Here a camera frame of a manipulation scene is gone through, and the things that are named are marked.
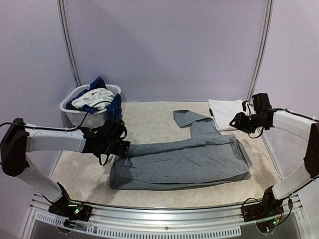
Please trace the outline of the white and green raglan shirt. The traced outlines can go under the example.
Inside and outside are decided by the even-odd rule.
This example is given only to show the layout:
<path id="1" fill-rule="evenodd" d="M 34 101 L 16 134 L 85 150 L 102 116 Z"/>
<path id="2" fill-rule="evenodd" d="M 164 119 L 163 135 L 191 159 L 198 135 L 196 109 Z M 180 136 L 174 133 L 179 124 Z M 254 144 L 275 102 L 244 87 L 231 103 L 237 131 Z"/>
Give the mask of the white and green raglan shirt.
<path id="1" fill-rule="evenodd" d="M 212 112 L 212 119 L 219 131 L 233 131 L 236 128 L 230 126 L 230 122 L 237 113 L 242 112 L 242 100 L 218 101 L 208 100 L 209 108 Z"/>

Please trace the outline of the grey garment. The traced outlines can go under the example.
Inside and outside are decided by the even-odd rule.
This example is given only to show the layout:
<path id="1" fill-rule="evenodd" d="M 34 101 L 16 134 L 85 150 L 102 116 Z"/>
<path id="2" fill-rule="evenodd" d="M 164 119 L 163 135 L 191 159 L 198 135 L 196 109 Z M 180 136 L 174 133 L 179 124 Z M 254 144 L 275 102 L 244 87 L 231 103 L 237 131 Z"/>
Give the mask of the grey garment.
<path id="1" fill-rule="evenodd" d="M 173 118 L 191 137 L 131 145 L 126 158 L 114 159 L 111 189 L 167 191 L 250 179 L 252 162 L 234 135 L 222 135 L 212 118 L 192 111 L 173 111 Z"/>

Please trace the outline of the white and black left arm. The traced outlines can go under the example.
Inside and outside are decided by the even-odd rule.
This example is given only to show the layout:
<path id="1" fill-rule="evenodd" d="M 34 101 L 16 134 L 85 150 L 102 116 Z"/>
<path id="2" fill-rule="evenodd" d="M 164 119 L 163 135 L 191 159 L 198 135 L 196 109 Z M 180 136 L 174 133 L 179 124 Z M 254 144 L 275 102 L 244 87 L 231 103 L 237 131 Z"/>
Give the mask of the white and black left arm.
<path id="1" fill-rule="evenodd" d="M 49 128 L 26 124 L 22 118 L 8 122 L 7 132 L 0 142 L 2 171 L 16 177 L 54 204 L 63 216 L 74 212 L 68 193 L 63 186 L 42 173 L 28 158 L 29 152 L 73 151 L 127 157 L 130 142 L 125 138 L 127 129 L 123 122 L 112 120 L 97 128 L 76 126 L 74 128 Z"/>

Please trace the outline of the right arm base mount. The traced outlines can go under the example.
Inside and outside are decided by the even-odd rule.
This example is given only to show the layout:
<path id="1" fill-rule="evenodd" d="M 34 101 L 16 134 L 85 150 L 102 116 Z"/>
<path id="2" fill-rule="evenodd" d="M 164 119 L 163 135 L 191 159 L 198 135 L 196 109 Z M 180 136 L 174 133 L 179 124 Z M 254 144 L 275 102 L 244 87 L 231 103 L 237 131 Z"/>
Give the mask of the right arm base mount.
<path id="1" fill-rule="evenodd" d="M 266 205 L 255 198 L 246 199 L 241 205 L 244 222 L 255 222 L 257 230 L 262 234 L 272 233 L 284 219 L 282 201 Z"/>

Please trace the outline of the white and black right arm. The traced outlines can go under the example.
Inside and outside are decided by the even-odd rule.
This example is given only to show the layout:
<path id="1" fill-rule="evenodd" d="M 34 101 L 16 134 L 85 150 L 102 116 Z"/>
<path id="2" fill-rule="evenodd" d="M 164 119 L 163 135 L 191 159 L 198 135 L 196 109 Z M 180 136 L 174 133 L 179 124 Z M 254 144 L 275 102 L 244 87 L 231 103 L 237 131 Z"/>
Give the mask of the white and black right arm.
<path id="1" fill-rule="evenodd" d="M 319 180 L 319 122 L 289 112 L 284 109 L 256 110 L 255 114 L 237 113 L 229 124 L 248 135 L 260 129 L 261 132 L 271 128 L 283 131 L 276 141 L 277 149 L 282 152 L 282 167 L 289 169 L 290 174 L 282 181 L 271 184 L 269 169 L 258 164 L 254 170 L 266 175 L 261 182 L 267 186 L 258 213 L 268 217 L 289 196 L 305 189 L 311 182 Z"/>

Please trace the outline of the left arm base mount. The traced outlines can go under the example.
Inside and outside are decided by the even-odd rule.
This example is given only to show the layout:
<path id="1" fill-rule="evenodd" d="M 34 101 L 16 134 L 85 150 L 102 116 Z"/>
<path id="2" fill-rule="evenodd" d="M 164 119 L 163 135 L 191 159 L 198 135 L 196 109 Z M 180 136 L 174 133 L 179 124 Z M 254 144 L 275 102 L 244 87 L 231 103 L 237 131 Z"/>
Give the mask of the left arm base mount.
<path id="1" fill-rule="evenodd" d="M 65 217 L 66 220 L 63 226 L 74 229 L 78 221 L 89 221 L 93 208 L 84 202 L 75 204 L 71 202 L 55 202 L 49 206 L 48 211 L 52 214 Z"/>

